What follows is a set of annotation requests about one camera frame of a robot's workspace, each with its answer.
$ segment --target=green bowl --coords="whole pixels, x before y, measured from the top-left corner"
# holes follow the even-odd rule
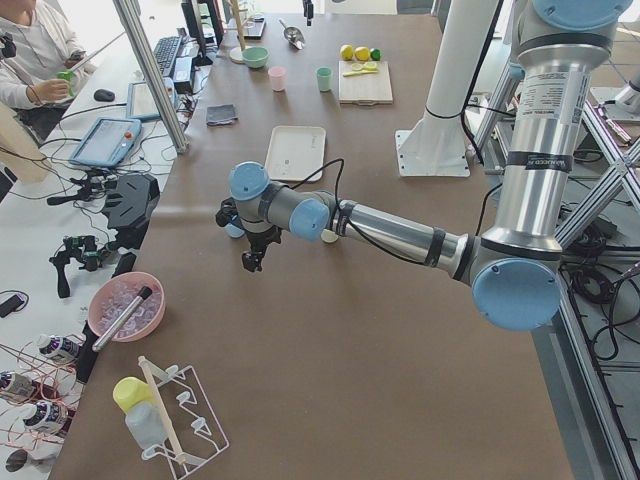
[[[269,50],[264,47],[248,47],[242,51],[244,63],[249,68],[262,68],[269,59]]]

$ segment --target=beige cutting board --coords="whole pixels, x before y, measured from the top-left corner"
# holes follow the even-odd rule
[[[355,103],[358,105],[375,105],[378,103],[393,103],[391,92],[391,78],[389,64],[378,62],[378,73],[343,77],[344,72],[351,71],[353,62],[340,61],[339,81],[340,103]]]

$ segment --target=brown table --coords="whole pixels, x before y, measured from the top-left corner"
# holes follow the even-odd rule
[[[229,450],[194,479],[571,478],[531,336],[490,325],[468,287],[353,240],[288,233],[262,273],[242,269],[246,240],[229,238],[213,214],[230,169],[264,161],[276,125],[326,129],[326,161],[346,160],[343,198],[452,233],[475,229],[487,189],[478,167],[468,179],[397,173],[394,132],[422,116],[436,19],[321,16],[302,51],[268,22],[263,44],[269,65],[288,70],[286,92],[270,90],[264,69],[218,59],[137,265],[163,282],[165,318],[146,339],[101,354],[51,478],[170,478],[162,459],[140,460],[111,400],[120,378],[141,376],[141,354],[194,365],[229,435]],[[228,47],[236,41],[227,35]],[[335,90],[318,92],[315,69],[337,68],[344,43],[382,49],[393,105],[340,106]],[[238,123],[207,128],[206,107],[224,103]],[[314,188],[332,188],[335,173]]]

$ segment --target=lemon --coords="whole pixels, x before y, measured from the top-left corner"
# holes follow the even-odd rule
[[[366,62],[369,60],[369,49],[367,47],[358,47],[355,50],[355,55],[358,60],[361,62]]]
[[[340,47],[340,57],[343,60],[351,60],[351,58],[353,58],[353,45],[343,45]]]

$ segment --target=bowl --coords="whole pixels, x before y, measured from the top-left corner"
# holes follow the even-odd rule
[[[242,51],[242,59],[249,68],[262,68],[269,59],[269,50],[264,47],[248,47]]]
[[[114,342],[133,342],[153,332],[164,315],[165,297],[162,284],[145,272],[128,272],[105,283],[89,304],[89,327],[101,336],[143,286],[153,293],[134,312],[112,338]]]

